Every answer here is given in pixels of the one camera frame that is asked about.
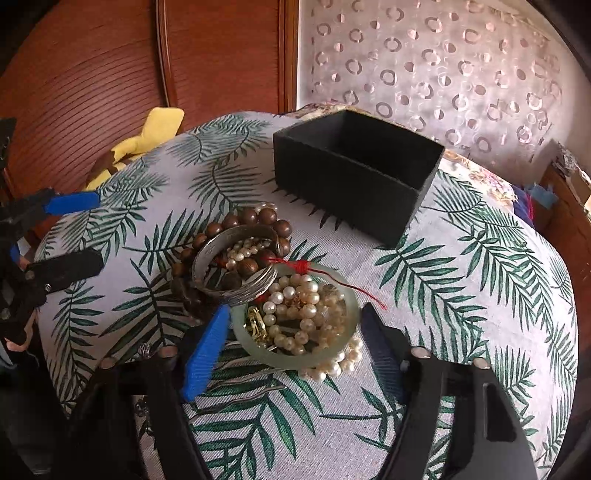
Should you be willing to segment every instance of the red tassel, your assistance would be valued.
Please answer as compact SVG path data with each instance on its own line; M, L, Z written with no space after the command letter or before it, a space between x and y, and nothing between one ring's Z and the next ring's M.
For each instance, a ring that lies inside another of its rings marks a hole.
M288 266L290 266L291 268L293 268L295 270L295 273L297 273L299 275L306 275L308 272L316 272L316 273L322 273L324 275L328 275L332 279L332 281L337 282L339 285L342 285L344 287L349 287L349 288L352 288L353 290L360 291L364 295L367 295L374 302L376 302L384 310L388 310L387 307L386 307L386 305L383 302L381 302L380 300L378 300L376 297L374 297L368 291L366 291L366 290L364 290L362 288L356 287L355 285L350 285L348 283L343 283L341 281L338 281L330 273L325 272L324 270L315 270L314 268L310 268L310 262L307 261L307 260L288 261L288 260L283 260L282 258L270 258L269 261L271 263L283 263L285 265L288 265Z

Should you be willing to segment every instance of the leaf pattern tablecloth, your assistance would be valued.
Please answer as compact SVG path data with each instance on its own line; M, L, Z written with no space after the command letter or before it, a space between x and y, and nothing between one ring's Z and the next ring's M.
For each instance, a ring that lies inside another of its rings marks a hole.
M66 411L104 356L127 361L142 343L156 349L182 337L190 321L168 287L171 263L209 222L266 200L294 227L290 258L339 269L387 304L381 314L388 325L439 358L490 359L521 419L539 477L547 475L577 374L576 313L562 259L470 181L443 171L398 246L382 248L277 189L272 133L297 121L263 113L212 120L114 175L98 190L100 208L65 216L49 232L39 258L94 247L105 259L99 276L50 295L40 311L48 367ZM404 409L363 354L353 373L315 384L295 372L249 378L266 367L236 360L246 357L240 347L224 350L214 380L237 382L187 404L188 417L262 394L193 422L213 477L373 478ZM285 388L269 390L278 385ZM441 474L452 414L453 398L444 398L426 478ZM150 476L162 478L145 419L138 419L138 430Z

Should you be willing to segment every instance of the round table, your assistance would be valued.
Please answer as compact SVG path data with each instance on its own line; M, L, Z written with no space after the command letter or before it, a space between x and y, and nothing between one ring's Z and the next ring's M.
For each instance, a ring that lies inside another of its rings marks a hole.
M168 287L171 263L209 222L269 201L294 227L291 259L336 268L368 289L387 304L388 311L380 311L386 324L439 358L488 358L514 402L539 476L547 474L568 424L577 372L576 314L562 259L511 209L482 194L472 181L478 175L462 177L461 162L447 160L398 246L381 248L277 189L272 133L297 121L264 113L212 120L114 175L98 189L100 208L65 216L50 231L38 258L94 247L105 259L99 276L50 295L40 311L43 347L64 409L71 411L104 356L124 362L143 343L154 350L178 342L190 321ZM193 422L213 477L373 478L403 408L382 389L362 352L354 372L322 384L292 371L261 374L187 404L190 417L262 392ZM243 357L240 347L225 349L214 379L264 368L248 359L220 368ZM285 388L268 390L280 384ZM453 399L444 398L426 478L441 473L452 412ZM150 477L162 478L149 425L138 422Z

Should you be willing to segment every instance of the open box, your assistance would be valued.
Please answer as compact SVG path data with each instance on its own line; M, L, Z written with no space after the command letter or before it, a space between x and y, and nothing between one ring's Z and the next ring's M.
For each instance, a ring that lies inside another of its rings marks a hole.
M421 205L444 147L344 110L273 136L277 186L396 247Z

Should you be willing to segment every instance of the metal bracelet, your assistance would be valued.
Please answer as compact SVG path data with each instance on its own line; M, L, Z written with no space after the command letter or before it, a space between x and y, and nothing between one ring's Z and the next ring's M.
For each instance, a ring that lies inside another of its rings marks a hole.
M208 240L193 261L191 276L193 285L205 295L217 300L220 303L230 305L230 307L253 301L259 295L265 293L277 277L277 270L273 265L259 270L255 278L235 290L212 290L205 286L205 278L210 263L214 258L228 246L234 245L240 240L250 237L266 238L271 240L270 249L279 256L280 246L279 237L276 231L267 225L239 225L224 230Z

